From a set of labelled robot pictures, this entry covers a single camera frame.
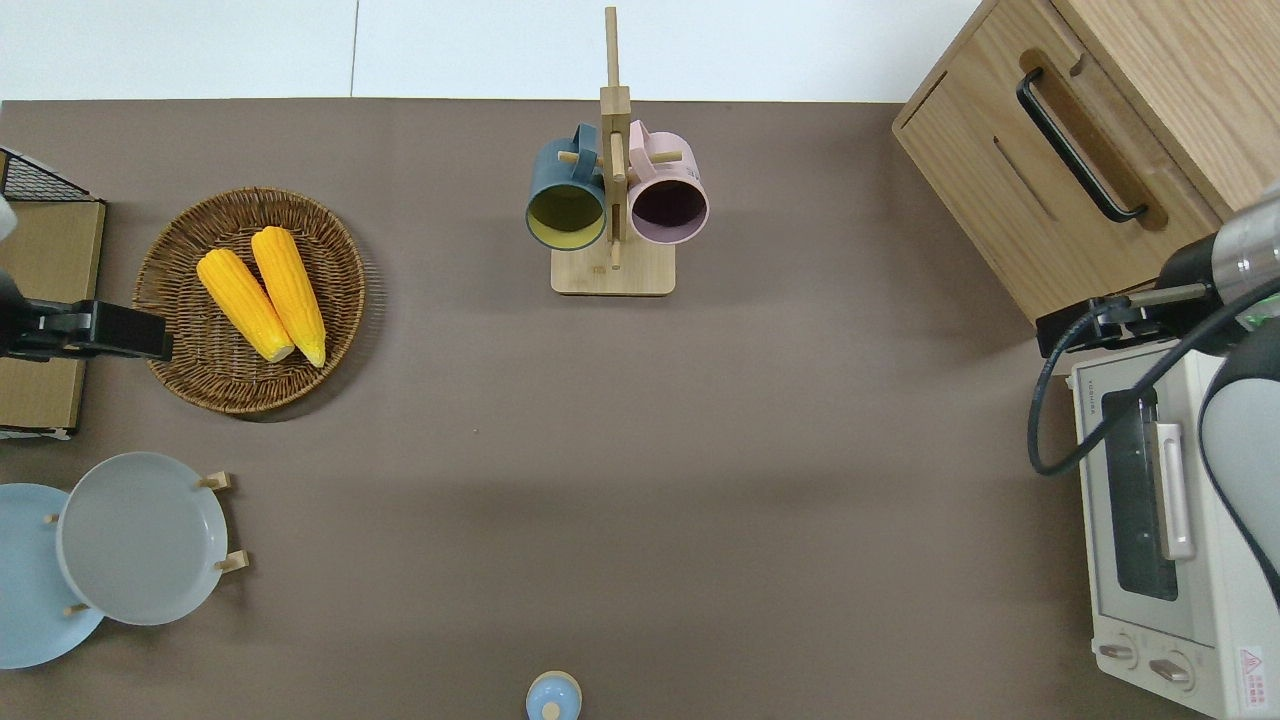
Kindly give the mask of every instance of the oven knob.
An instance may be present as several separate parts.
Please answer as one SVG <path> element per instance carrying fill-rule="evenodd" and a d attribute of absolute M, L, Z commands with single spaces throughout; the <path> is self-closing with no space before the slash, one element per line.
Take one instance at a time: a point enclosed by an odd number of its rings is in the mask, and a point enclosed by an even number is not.
<path fill-rule="evenodd" d="M 1119 633 L 1111 642 L 1093 638 L 1093 652 L 1101 657 L 1110 657 L 1130 670 L 1138 666 L 1138 651 L 1134 648 L 1133 638 L 1125 633 Z"/>
<path fill-rule="evenodd" d="M 1151 671 L 1180 687 L 1190 691 L 1196 685 L 1196 675 L 1192 673 L 1192 664 L 1187 656 L 1174 651 L 1167 659 L 1152 660 L 1148 662 Z"/>
<path fill-rule="evenodd" d="M 1133 648 L 1128 648 L 1123 644 L 1100 644 L 1098 655 L 1103 657 L 1112 657 L 1115 660 L 1133 660 Z"/>

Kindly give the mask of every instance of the round wicker tray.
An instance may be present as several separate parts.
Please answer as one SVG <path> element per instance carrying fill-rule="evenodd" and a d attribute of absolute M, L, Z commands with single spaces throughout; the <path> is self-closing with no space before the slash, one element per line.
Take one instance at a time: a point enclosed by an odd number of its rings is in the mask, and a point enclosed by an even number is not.
<path fill-rule="evenodd" d="M 324 318 L 324 368 L 311 366 L 297 351 L 266 363 L 196 277 L 196 263 L 207 251 L 229 247 L 261 282 L 250 238 L 266 225 L 288 229 L 298 243 Z M 133 305 L 164 316 L 173 333 L 173 359 L 150 365 L 174 395 L 216 413 L 262 413 L 312 391 L 342 361 L 365 310 L 365 265 L 342 220 L 315 200 L 244 187 L 193 205 L 169 223 L 142 261 Z"/>

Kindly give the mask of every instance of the dark teal mug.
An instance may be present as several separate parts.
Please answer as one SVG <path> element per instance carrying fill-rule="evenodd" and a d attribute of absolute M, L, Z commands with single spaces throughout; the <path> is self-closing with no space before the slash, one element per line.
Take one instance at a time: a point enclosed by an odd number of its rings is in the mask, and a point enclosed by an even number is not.
<path fill-rule="evenodd" d="M 552 250 L 581 250 L 604 234 L 604 176 L 596 167 L 595 126 L 580 123 L 572 138 L 538 151 L 525 224 Z M 561 159 L 562 152 L 576 158 Z"/>

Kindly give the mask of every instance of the yellow corn cob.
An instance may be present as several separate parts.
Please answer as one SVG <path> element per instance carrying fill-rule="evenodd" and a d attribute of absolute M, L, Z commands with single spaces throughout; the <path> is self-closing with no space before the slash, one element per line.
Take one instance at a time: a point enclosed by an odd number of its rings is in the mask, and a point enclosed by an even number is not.
<path fill-rule="evenodd" d="M 265 227 L 252 240 L 253 260 L 266 293 L 293 343 L 316 368 L 324 366 L 324 319 L 289 231 Z"/>
<path fill-rule="evenodd" d="M 210 250 L 196 263 L 196 275 L 236 329 L 268 363 L 279 363 L 293 352 L 293 342 L 262 286 L 234 252 L 225 247 Z"/>

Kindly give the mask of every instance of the warning label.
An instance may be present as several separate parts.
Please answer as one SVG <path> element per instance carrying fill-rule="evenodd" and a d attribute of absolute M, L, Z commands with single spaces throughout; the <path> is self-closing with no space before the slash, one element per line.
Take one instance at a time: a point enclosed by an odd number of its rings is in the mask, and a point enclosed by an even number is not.
<path fill-rule="evenodd" d="M 1244 707 L 1251 710 L 1267 707 L 1267 683 L 1261 647 L 1240 648 L 1240 689 L 1244 692 Z"/>

